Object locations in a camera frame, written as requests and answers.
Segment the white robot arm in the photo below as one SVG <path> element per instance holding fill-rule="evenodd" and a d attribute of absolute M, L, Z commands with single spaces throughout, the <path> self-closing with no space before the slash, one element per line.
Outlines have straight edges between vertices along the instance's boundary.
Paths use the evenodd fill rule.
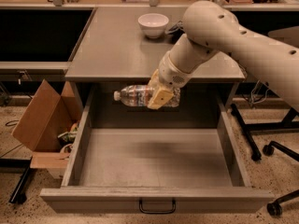
<path fill-rule="evenodd" d="M 190 5 L 182 19 L 184 34 L 161 59 L 149 86 L 147 107 L 158 109 L 184 87 L 194 71 L 217 52 L 229 55 L 290 107 L 299 111 L 298 48 L 241 26 L 236 16 L 209 1 Z"/>

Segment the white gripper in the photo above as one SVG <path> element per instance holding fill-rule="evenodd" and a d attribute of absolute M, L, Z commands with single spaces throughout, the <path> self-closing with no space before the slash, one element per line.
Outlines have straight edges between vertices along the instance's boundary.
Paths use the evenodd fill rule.
<path fill-rule="evenodd" d="M 156 89 L 149 99 L 148 108 L 159 109 L 174 96 L 168 88 L 158 87 L 159 81 L 168 87 L 182 88 L 191 79 L 193 68 L 194 63 L 185 52 L 169 50 L 149 80 L 148 85 Z"/>

